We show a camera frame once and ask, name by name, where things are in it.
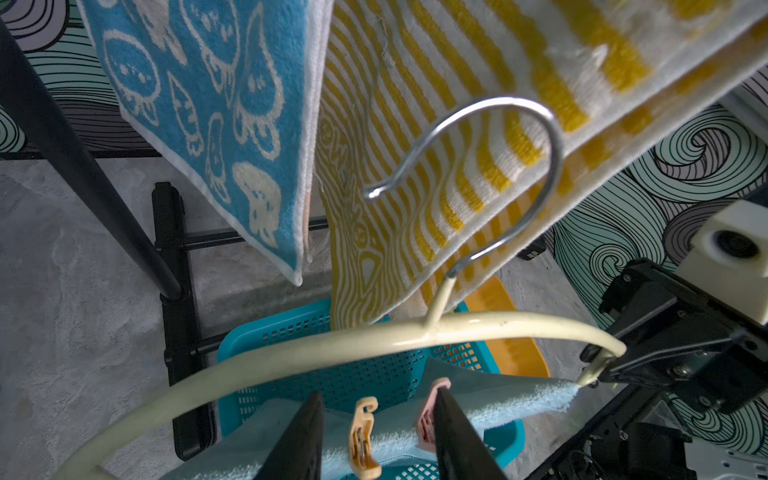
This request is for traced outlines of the cream plastic hanger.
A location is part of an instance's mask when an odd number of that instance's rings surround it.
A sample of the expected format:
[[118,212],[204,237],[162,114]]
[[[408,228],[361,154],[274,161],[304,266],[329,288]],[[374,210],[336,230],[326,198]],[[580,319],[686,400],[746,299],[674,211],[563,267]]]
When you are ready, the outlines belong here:
[[545,184],[529,210],[498,239],[458,260],[445,275],[428,312],[407,321],[344,329],[271,345],[240,354],[207,368],[170,387],[108,426],[73,453],[55,472],[57,479],[108,479],[100,464],[116,450],[164,423],[244,387],[266,383],[320,368],[403,351],[503,338],[547,338],[575,340],[597,345],[599,353],[576,383],[596,381],[608,364],[627,350],[626,345],[596,327],[552,315],[520,311],[449,314],[448,300],[458,274],[476,260],[515,239],[543,211],[561,178],[564,166],[563,133],[554,114],[543,105],[511,96],[489,97],[454,109],[434,122],[418,137],[401,164],[385,180],[367,186],[369,201],[395,189],[408,175],[421,154],[451,126],[479,112],[513,108],[534,117],[546,131],[550,143]]

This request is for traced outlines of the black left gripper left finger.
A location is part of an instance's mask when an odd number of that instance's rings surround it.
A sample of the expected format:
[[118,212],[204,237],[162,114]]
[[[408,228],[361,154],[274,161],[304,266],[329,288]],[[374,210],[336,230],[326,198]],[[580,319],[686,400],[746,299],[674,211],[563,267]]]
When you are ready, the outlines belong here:
[[294,415],[254,479],[320,479],[324,426],[323,397],[314,392]]

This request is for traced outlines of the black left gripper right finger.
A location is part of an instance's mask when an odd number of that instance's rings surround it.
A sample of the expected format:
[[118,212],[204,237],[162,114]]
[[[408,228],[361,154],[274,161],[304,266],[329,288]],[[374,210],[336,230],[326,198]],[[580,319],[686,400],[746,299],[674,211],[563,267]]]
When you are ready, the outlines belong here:
[[433,427],[441,480],[506,479],[446,387],[436,393]]

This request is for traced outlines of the orange clothespin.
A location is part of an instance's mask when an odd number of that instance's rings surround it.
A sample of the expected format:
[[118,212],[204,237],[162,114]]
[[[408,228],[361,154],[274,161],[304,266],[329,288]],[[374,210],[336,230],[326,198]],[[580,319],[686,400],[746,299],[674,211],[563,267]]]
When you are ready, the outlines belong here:
[[378,479],[382,474],[381,465],[373,458],[371,434],[378,408],[375,396],[363,397],[357,401],[348,434],[348,463],[352,473],[362,480]]

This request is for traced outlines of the light blue terry towel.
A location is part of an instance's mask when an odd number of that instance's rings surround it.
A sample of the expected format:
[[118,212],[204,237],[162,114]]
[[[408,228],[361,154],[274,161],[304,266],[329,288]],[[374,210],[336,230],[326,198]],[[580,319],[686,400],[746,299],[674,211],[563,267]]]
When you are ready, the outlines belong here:
[[[450,381],[453,397],[500,467],[509,465],[524,448],[523,418],[563,410],[579,390],[568,380],[483,373],[429,358],[414,397],[382,405],[374,414],[373,457],[383,466],[384,477],[436,474],[436,455],[419,447],[415,424],[431,384],[441,378]],[[250,408],[241,426],[167,473],[167,478],[253,478],[299,407],[297,400],[271,399]]]

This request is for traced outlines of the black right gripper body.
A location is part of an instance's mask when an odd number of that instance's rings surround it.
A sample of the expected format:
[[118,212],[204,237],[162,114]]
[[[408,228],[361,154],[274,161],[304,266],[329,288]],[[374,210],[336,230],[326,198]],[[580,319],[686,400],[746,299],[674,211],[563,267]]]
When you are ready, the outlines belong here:
[[627,347],[600,373],[603,383],[663,390],[723,414],[767,391],[766,328],[649,259],[631,261],[599,309]]

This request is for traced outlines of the pink clothespin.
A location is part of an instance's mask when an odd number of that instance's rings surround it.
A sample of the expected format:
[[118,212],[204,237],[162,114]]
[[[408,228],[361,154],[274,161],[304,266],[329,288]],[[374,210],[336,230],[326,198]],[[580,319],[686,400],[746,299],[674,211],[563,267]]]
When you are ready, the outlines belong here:
[[415,422],[418,435],[418,448],[427,452],[436,452],[436,435],[434,427],[434,407],[438,391],[441,388],[450,389],[451,381],[447,377],[434,380]]

